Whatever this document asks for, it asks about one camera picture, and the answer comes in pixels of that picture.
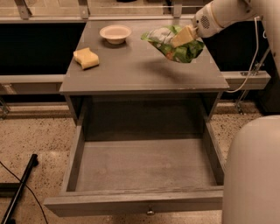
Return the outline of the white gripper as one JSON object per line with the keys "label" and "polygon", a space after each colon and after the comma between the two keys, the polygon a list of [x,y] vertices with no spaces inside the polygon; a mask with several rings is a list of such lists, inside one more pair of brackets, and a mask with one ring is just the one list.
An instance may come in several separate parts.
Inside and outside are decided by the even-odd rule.
{"label": "white gripper", "polygon": [[198,10],[192,25],[183,27],[172,39],[171,45],[179,47],[200,38],[209,38],[219,33],[223,26],[221,18],[221,2],[210,2]]}

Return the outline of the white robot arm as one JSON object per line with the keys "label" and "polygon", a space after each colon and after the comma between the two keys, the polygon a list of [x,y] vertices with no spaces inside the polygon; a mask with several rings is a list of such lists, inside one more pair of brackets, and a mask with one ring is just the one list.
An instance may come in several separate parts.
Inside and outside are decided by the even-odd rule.
{"label": "white robot arm", "polygon": [[[192,36],[208,38],[231,24],[262,19],[280,73],[280,0],[213,0],[192,21]],[[280,116],[244,125],[227,155],[222,224],[280,224]]]}

